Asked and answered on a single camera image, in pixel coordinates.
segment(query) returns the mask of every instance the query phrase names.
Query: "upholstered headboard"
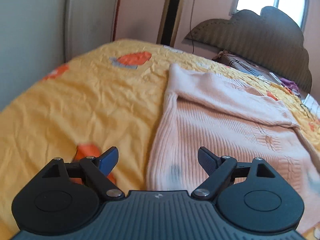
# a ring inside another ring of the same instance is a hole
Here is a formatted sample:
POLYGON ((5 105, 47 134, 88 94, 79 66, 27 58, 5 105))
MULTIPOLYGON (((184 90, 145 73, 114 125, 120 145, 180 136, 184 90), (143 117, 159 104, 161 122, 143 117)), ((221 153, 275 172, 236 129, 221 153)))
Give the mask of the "upholstered headboard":
POLYGON ((261 15, 242 10, 230 20, 211 19, 198 24, 186 39, 229 50, 293 80, 310 92, 312 77, 303 33, 285 13, 267 6, 261 15))

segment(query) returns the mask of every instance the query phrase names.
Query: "metal screw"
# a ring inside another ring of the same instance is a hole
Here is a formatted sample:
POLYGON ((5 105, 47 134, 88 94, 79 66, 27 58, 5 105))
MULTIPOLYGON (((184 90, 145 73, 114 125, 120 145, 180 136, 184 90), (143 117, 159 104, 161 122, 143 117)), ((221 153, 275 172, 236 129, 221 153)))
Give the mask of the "metal screw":
POLYGON ((123 192, 121 190, 114 188, 114 189, 109 189, 107 191, 107 196, 109 196, 109 197, 120 197, 122 195, 122 193, 123 192))
POLYGON ((198 188, 193 193, 198 197, 206 197, 210 194, 210 191, 205 188, 198 188))

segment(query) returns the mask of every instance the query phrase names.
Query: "pink wall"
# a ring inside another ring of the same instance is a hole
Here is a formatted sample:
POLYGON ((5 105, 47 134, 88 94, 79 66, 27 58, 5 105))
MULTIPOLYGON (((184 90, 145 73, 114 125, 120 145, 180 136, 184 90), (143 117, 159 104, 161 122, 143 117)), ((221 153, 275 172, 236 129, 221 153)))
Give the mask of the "pink wall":
POLYGON ((130 38, 156 43, 164 0, 121 0, 116 40, 130 38))
POLYGON ((309 69, 312 74, 311 95, 320 102, 320 0, 310 0, 304 47, 309 53, 309 69))
MULTIPOLYGON (((184 37, 189 32, 190 14, 193 0, 185 0, 175 48, 192 52, 190 41, 184 37)), ((192 27, 212 19, 229 19, 233 0, 196 0, 192 27)), ((164 0, 121 0, 116 39, 131 38, 156 43, 164 0)), ((320 0, 310 0, 309 13, 304 31, 305 48, 309 52, 309 68, 313 77, 311 94, 320 101, 320 0)), ((212 58, 217 49, 195 43, 195 54, 212 58)))

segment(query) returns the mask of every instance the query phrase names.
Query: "circular pad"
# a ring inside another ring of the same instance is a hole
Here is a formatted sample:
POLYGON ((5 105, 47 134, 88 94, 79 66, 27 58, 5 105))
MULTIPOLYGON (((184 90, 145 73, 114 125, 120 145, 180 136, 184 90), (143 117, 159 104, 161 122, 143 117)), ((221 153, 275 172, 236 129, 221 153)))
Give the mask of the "circular pad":
POLYGON ((70 194, 60 190, 51 190, 39 194, 35 199, 35 205, 42 211, 57 212, 70 206, 71 201, 70 194))
POLYGON ((281 205, 281 198, 273 192, 255 190, 244 196, 244 202, 248 207, 256 211, 272 211, 281 205))
POLYGON ((274 234, 296 229, 302 217, 301 197, 284 180, 247 180, 223 190, 217 208, 232 224, 248 231, 274 234))

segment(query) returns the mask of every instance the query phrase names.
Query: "purple cloth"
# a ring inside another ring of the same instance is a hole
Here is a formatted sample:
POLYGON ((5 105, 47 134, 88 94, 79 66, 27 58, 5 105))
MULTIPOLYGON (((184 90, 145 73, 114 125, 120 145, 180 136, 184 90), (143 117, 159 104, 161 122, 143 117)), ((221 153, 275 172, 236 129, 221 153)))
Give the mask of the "purple cloth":
POLYGON ((301 97, 301 95, 299 93, 299 88, 294 81, 288 80, 286 78, 280 78, 280 80, 282 82, 281 85, 289 88, 292 91, 292 93, 294 93, 297 97, 301 97))
POLYGON ((290 90, 297 90, 299 91, 299 88, 297 84, 294 81, 285 79, 285 78, 280 78, 282 85, 289 88, 290 90))

